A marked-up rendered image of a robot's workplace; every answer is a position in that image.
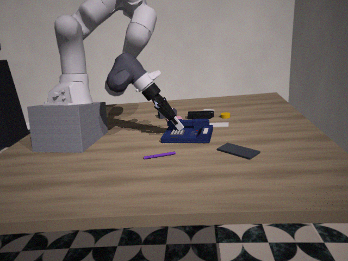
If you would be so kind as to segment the dark blue telephone handset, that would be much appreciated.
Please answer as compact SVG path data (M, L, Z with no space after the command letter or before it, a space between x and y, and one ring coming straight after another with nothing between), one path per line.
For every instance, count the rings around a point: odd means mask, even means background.
M195 126L195 127L203 127L209 125L209 119L193 119L193 120L182 120L179 119L183 126ZM167 122L167 126L175 127L175 125L170 121Z

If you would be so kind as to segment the yellow short cylinder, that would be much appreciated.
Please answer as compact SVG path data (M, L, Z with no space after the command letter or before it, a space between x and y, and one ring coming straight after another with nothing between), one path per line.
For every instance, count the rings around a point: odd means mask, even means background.
M230 113L221 113L221 118L223 118L223 119L230 118Z

